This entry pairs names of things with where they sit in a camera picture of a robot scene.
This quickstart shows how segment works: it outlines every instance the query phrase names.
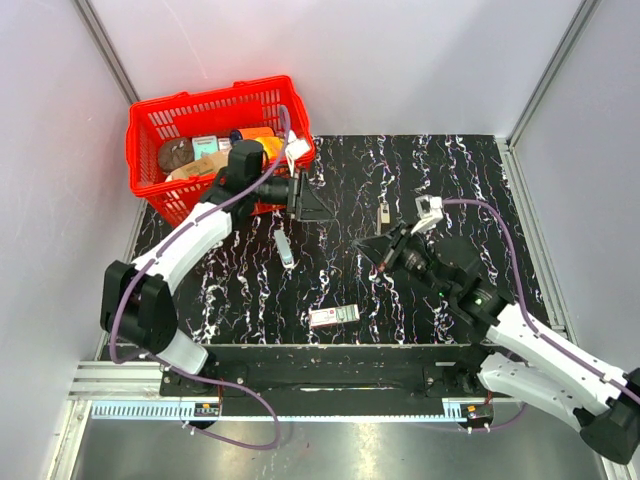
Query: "red basket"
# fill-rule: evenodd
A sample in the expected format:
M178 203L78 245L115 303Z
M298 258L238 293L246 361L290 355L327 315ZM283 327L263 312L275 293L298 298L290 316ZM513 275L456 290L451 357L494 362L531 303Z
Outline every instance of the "red basket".
M297 166L308 169L315 156L309 118L287 76L236 82L231 88L194 95L182 92L132 105L126 142L131 191L146 198L175 227L189 215L215 174L165 182L166 175L158 166L160 146L176 137L228 137L235 128L268 126L283 133L278 116L280 105L289 109L291 130L311 146L311 151L296 161ZM288 172L286 162L282 164L279 174ZM282 207L258 204L254 214L278 208Z

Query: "white wall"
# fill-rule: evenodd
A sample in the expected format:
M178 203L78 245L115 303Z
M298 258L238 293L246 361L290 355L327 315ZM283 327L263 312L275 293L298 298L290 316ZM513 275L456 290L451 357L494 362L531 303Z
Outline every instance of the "white wall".
M288 74L316 134L507 135L580 0L93 0L143 98Z
M127 105L69 1L0 5L0 477L33 480L122 258Z
M516 147L578 341L627 370L640 367L638 18L636 1L601 3Z

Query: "robotic arm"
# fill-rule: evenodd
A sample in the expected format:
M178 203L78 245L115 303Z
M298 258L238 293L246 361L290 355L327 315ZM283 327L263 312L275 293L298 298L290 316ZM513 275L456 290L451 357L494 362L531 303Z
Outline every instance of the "robotic arm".
M447 372L445 382L469 394L482 386L529 403L580 432L599 454L628 463L640 443L640 369L626 374L532 319L523 303L515 305L508 292L481 278L482 262L466 239L425 245L416 234L442 220L443 201L425 195L416 206L415 225L400 224L355 246L379 271L406 270L446 300L454 325L463 330L458 333L466 333L474 346L467 361ZM479 345L484 339L527 363Z
M271 176L251 194L215 211L216 205L255 184L262 173L263 158L260 143L237 143L229 153L228 166L221 169L212 187L168 238L131 264L116 261L107 268L100 316L105 331L111 332L127 288L144 271L126 299L118 336L188 374L197 375L214 361L202 345L178 329L172 296L184 276L246 221L258 200L287 205L287 214L298 221L333 219L311 191L305 171L293 172L291 178Z

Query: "black marble surface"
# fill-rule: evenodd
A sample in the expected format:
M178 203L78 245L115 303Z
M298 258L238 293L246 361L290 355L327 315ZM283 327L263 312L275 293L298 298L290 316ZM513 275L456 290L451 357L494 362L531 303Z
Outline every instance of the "black marble surface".
M386 200L392 223L414 222L414 198L477 198L495 206L511 228L529 311L546 319L542 296L515 205L491 136L396 135L317 137L312 183L337 220L301 224L280 212L253 217L210 251L186 276L174 301L180 328L202 343L451 343L442 301L405 273L383 276L351 246L375 234L377 207ZM448 207L427 241L470 238L486 277L513 288L500 230L488 212ZM289 236L297 265L286 271L273 231ZM171 227L147 208L136 255L155 246ZM310 309L355 303L360 321L310 329Z

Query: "small package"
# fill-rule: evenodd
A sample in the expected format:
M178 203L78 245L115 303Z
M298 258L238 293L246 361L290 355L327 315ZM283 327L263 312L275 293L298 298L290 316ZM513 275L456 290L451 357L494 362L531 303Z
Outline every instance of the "small package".
M215 135L207 135L205 137L193 137L191 139L193 144L193 159L200 160L205 155L210 153L216 153L218 148L218 137Z
M229 137L222 137L218 139L218 150L223 152L225 150L231 150L231 139Z
M357 322L360 320L358 305L351 304L344 307L323 308L309 312L309 326L311 328L337 325L340 323Z
M182 180L192 176L202 177L218 173L222 167L226 167L229 163L229 150L224 152L215 152L205 155L200 160L180 167L171 172L172 180Z

